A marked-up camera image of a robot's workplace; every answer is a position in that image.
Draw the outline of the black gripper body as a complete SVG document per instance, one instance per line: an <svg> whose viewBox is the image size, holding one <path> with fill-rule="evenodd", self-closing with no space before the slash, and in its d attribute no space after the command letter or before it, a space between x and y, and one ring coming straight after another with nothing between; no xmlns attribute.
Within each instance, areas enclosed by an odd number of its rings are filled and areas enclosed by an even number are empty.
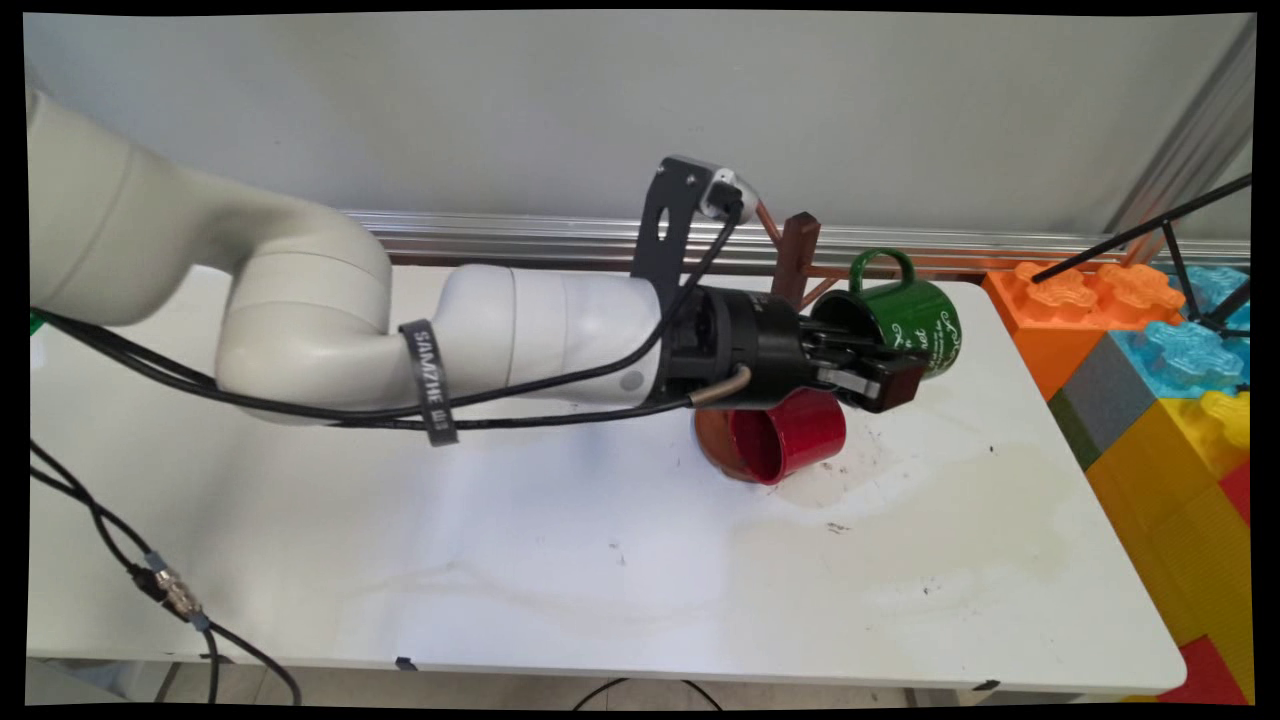
<svg viewBox="0 0 1280 720"><path fill-rule="evenodd" d="M740 366L749 382L708 407L771 409L808 387L797 311L774 293L695 288L660 343L660 400L726 382Z"/></svg>

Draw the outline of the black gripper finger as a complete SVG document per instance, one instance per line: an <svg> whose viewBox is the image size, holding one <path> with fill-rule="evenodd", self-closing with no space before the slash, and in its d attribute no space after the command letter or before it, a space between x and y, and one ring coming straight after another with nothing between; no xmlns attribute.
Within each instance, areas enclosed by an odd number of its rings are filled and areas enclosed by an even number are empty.
<svg viewBox="0 0 1280 720"><path fill-rule="evenodd" d="M809 357L890 357L895 348L849 333L806 332L801 347Z"/></svg>
<svg viewBox="0 0 1280 720"><path fill-rule="evenodd" d="M833 355L806 360L810 386L845 406L886 413L914 400L925 375L923 355Z"/></svg>

